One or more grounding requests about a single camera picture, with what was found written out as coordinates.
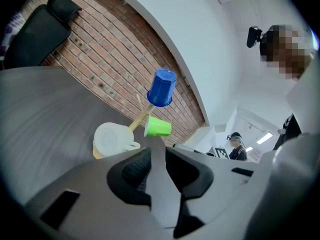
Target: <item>table surface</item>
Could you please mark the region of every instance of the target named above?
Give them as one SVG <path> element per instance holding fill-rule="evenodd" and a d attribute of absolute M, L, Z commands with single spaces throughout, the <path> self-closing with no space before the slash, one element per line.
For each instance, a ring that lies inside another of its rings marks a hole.
<path fill-rule="evenodd" d="M 24 67 L 0 71 L 0 168 L 8 190 L 24 205 L 39 190 L 70 169 L 94 159 L 92 141 L 106 122 L 129 126 L 132 120 L 85 88 L 61 67 Z M 175 226 L 180 193 L 166 170 L 165 144 L 144 137 L 152 169 L 146 192 L 152 214 L 164 227 Z"/>

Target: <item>white wall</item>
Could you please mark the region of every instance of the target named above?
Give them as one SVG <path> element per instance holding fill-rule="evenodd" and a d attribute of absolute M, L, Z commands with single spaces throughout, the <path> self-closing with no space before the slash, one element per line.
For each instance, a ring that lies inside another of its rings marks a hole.
<path fill-rule="evenodd" d="M 234 25 L 218 0 L 125 0 L 165 42 L 208 125 L 230 98 L 242 67 Z"/>

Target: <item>white mug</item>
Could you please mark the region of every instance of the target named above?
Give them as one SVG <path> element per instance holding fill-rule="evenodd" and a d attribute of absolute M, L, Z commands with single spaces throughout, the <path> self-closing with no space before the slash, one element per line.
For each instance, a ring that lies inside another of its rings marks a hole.
<path fill-rule="evenodd" d="M 110 157 L 139 148 L 140 144 L 134 142 L 134 133 L 125 125 L 106 122 L 95 130 L 93 139 L 93 155 L 95 157 L 95 149 L 103 157 Z"/>

